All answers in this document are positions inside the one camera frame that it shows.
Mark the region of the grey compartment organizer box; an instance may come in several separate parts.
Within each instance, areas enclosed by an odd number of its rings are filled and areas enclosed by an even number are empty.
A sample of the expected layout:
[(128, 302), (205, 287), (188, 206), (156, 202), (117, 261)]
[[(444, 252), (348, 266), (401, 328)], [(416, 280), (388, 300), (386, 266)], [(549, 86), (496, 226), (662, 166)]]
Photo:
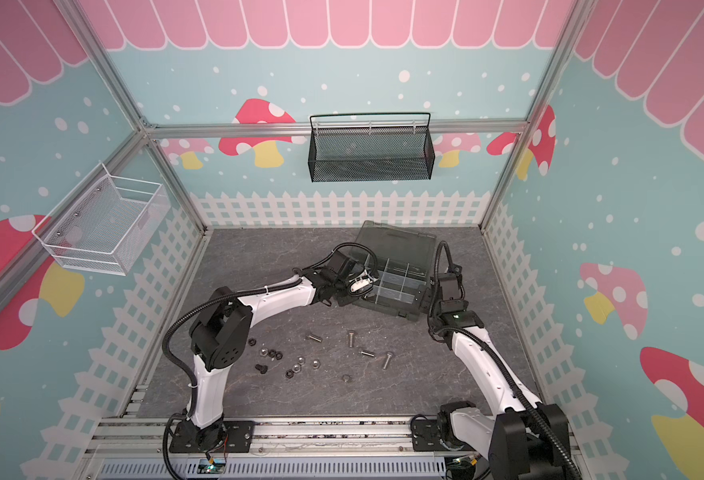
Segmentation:
[(437, 237), (412, 229), (364, 222), (356, 242), (378, 259), (378, 280), (354, 304), (386, 315), (417, 321), (430, 286)]

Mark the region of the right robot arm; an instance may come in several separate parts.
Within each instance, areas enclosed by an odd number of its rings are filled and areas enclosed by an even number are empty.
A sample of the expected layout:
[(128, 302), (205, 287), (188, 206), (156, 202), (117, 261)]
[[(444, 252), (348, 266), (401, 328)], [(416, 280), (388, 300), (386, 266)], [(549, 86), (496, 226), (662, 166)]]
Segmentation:
[(460, 269), (438, 273), (429, 309), (429, 333), (459, 358), (484, 395), (489, 415), (471, 402), (438, 414), (441, 441), (468, 446), (484, 458), (485, 479), (581, 479), (570, 446), (569, 423), (510, 369), (479, 315), (469, 308)]

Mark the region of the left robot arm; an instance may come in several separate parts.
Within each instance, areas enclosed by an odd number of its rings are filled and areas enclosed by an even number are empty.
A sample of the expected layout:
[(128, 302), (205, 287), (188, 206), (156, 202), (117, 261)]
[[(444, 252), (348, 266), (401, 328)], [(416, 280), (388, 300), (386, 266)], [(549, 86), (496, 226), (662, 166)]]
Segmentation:
[(346, 305), (372, 291), (378, 277), (373, 250), (344, 242), (322, 260), (294, 269), (286, 280), (250, 290), (216, 290), (176, 320), (162, 340), (163, 355), (189, 379), (190, 399), (181, 421), (194, 433), (221, 424), (229, 371), (243, 355), (252, 326), (298, 307)]

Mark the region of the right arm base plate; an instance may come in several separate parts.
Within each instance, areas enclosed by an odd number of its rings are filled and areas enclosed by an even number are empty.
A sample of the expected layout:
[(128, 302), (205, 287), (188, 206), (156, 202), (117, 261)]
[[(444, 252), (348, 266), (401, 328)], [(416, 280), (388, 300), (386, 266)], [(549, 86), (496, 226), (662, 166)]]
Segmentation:
[(416, 452), (458, 452), (467, 451), (464, 444), (451, 443), (442, 436), (439, 421), (417, 414), (409, 421), (412, 448)]

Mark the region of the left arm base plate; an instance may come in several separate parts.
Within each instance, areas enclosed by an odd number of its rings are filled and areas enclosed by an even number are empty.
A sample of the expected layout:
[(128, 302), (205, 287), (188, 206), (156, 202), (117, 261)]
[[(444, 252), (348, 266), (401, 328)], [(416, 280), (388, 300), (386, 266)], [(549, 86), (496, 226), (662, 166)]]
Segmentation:
[(254, 421), (218, 420), (197, 427), (182, 420), (171, 434), (171, 453), (248, 453), (254, 438)]

